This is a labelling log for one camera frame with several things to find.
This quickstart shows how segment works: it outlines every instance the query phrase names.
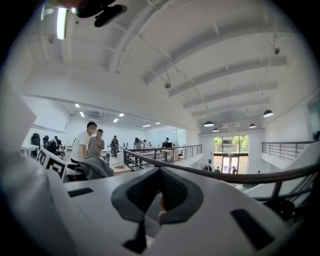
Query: white t-shirt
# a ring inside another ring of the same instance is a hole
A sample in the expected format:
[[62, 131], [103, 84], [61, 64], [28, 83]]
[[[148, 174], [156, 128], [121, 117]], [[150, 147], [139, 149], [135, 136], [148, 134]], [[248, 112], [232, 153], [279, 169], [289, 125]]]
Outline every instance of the white t-shirt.
[[87, 131], [81, 132], [75, 139], [73, 143], [73, 149], [71, 153], [71, 158], [75, 161], [82, 161], [84, 160], [84, 156], [82, 154], [82, 145], [86, 146], [88, 150], [90, 136]]

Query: security camera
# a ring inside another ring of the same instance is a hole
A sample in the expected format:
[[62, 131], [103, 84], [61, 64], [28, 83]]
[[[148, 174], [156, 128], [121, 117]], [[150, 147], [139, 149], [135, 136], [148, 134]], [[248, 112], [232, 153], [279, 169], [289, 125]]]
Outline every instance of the security camera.
[[274, 49], [274, 54], [278, 55], [279, 53], [280, 53], [280, 48], [279, 47], [275, 48]]

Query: recessed light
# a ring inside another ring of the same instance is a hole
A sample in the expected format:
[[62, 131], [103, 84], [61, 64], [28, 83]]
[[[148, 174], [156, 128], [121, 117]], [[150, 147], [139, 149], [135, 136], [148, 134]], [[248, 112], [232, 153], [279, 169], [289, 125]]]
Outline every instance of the recessed light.
[[68, 10], [66, 8], [58, 8], [56, 17], [56, 38], [63, 40], [66, 38]]

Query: metal railing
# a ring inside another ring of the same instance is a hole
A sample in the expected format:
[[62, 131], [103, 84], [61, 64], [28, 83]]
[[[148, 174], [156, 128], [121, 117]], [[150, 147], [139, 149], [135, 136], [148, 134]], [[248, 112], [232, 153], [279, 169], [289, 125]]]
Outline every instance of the metal railing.
[[[263, 173], [263, 174], [226, 174], [226, 173], [211, 172], [211, 171], [194, 169], [190, 167], [179, 166], [167, 161], [159, 161], [157, 159], [153, 159], [145, 155], [142, 155], [140, 153], [137, 153], [137, 150], [132, 151], [132, 150], [124, 149], [123, 152], [127, 154], [127, 156], [130, 155], [130, 157], [135, 157], [143, 162], [146, 162], [147, 164], [150, 164], [151, 166], [169, 167], [169, 168], [174, 168], [178, 170], [183, 170], [189, 173], [221, 180], [227, 183], [255, 184], [255, 185], [275, 183], [275, 186], [272, 191], [272, 195], [269, 197], [256, 197], [255, 199], [259, 201], [268, 201], [268, 200], [274, 200], [277, 198], [280, 198], [280, 199], [293, 198], [293, 197], [298, 197], [298, 196], [301, 196], [302, 194], [308, 193], [310, 192], [310, 186], [312, 185], [312, 182], [309, 177], [312, 177], [312, 180], [313, 180], [315, 178], [315, 175], [317, 175], [318, 172], [320, 171], [320, 157], [318, 158], [317, 162], [314, 164], [293, 169], [293, 170], [286, 170], [286, 171], [275, 172], [275, 173]], [[295, 180], [302, 177], [305, 177], [304, 181], [302, 182], [305, 182], [307, 180], [308, 186], [307, 185], [301, 186], [300, 185], [302, 183], [301, 182], [296, 188], [294, 188], [291, 191], [291, 193], [283, 194], [279, 196], [279, 192], [283, 182]]]
[[174, 164], [178, 161], [195, 157], [201, 152], [202, 145], [128, 150], [124, 149], [123, 159], [126, 166], [128, 166], [132, 171], [137, 171], [143, 169], [143, 166], [149, 167], [151, 164], [148, 161], [143, 160], [141, 156], [144, 156], [148, 160], [152, 159]]
[[287, 160], [294, 160], [302, 152], [306, 144], [311, 143], [314, 143], [314, 141], [262, 142], [262, 153]]

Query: white wall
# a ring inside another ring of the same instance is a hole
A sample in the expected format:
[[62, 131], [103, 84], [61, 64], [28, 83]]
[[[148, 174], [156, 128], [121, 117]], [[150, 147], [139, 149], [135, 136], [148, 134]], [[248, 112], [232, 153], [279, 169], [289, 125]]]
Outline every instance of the white wall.
[[58, 99], [98, 109], [112, 109], [148, 120], [199, 131], [198, 121], [181, 104], [174, 104], [142, 84], [116, 74], [77, 64], [34, 65], [23, 92], [29, 96]]
[[310, 141], [309, 114], [306, 106], [289, 111], [265, 126], [265, 142]]
[[[89, 120], [78, 115], [72, 115], [70, 118], [70, 125], [65, 134], [65, 142], [72, 144], [74, 139], [79, 133], [87, 129]], [[128, 149], [133, 149], [135, 138], [138, 137], [140, 140], [147, 140], [148, 134], [144, 130], [126, 128], [118, 125], [112, 125], [103, 121], [96, 122], [97, 128], [103, 130], [103, 140], [105, 145], [109, 145], [114, 135], [119, 141], [119, 146], [123, 146], [124, 142], [129, 143]]]
[[58, 136], [65, 144], [65, 132], [70, 123], [70, 114], [57, 101], [22, 96], [23, 101], [36, 115], [33, 126], [29, 129], [24, 143], [31, 143], [34, 133], [40, 136], [40, 145], [43, 145], [43, 137], [48, 135], [49, 140]]
[[199, 144], [200, 144], [199, 133], [192, 131], [192, 130], [187, 130], [186, 131], [186, 145], [187, 146], [194, 146], [194, 145], [199, 145]]
[[214, 152], [214, 137], [234, 136], [234, 135], [249, 135], [249, 161], [248, 161], [248, 174], [267, 173], [270, 171], [269, 163], [261, 158], [262, 142], [265, 140], [264, 130], [255, 130], [239, 133], [221, 133], [215, 135], [200, 135], [199, 143], [202, 144], [203, 158], [199, 161], [202, 165], [208, 165], [209, 159], [213, 159]]

